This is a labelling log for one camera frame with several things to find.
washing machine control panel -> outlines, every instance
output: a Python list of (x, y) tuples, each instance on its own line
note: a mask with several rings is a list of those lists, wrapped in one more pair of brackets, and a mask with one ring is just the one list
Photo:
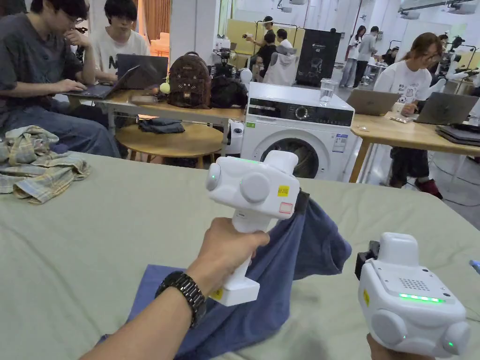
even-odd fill
[(351, 125), (353, 118), (353, 111), (351, 110), (289, 104), (254, 98), (250, 99), (248, 113), (277, 119), (348, 127)]

white handheld controller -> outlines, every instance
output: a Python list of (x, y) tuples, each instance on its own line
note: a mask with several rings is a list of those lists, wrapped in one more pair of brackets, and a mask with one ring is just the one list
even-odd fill
[[(267, 231), (272, 218), (288, 219), (293, 214), (300, 192), (293, 176), (297, 163), (294, 153), (277, 150), (270, 151), (264, 162), (219, 157), (208, 171), (208, 195), (235, 208), (232, 223), (237, 231)], [(225, 306), (256, 300), (260, 284), (245, 277), (249, 264), (250, 259), (210, 297)]]
[(386, 348), (449, 358), (467, 347), (465, 308), (419, 265), (417, 241), (410, 235), (382, 234), (378, 258), (361, 268), (358, 297), (372, 337)]

black metal watch band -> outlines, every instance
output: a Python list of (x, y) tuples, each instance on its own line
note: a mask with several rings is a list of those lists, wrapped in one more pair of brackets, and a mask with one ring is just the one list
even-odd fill
[(155, 298), (165, 289), (174, 287), (179, 290), (190, 306), (192, 311), (192, 324), (195, 327), (206, 312), (206, 300), (195, 281), (182, 271), (174, 271), (169, 274), (162, 282), (155, 293)]

red label sticker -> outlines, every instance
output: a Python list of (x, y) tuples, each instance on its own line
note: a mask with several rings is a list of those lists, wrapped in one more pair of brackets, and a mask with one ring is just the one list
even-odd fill
[(291, 214), (292, 210), (293, 210), (293, 204), (281, 203), (280, 210), (278, 212), (283, 214)]

hand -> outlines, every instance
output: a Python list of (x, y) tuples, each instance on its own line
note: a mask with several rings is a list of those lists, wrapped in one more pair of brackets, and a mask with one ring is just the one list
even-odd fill
[(416, 109), (417, 109), (417, 105), (415, 104), (405, 104), (403, 106), (401, 114), (403, 116), (412, 116), (415, 113)]
[(84, 91), (87, 87), (76, 81), (65, 79), (53, 84), (54, 94), (67, 93), (69, 91)]
[(204, 236), (197, 259), (186, 273), (205, 296), (217, 290), (237, 267), (252, 256), (259, 246), (268, 244), (268, 234), (257, 231), (243, 234), (235, 230), (232, 219), (219, 217)]
[(372, 352), (372, 360), (435, 360), (430, 356), (406, 354), (389, 350), (377, 343), (370, 334), (367, 335), (367, 341), (370, 346), (370, 351)]
[(77, 30), (69, 30), (63, 34), (65, 39), (74, 46), (80, 46), (88, 48), (90, 46), (90, 40), (83, 34), (80, 34)]

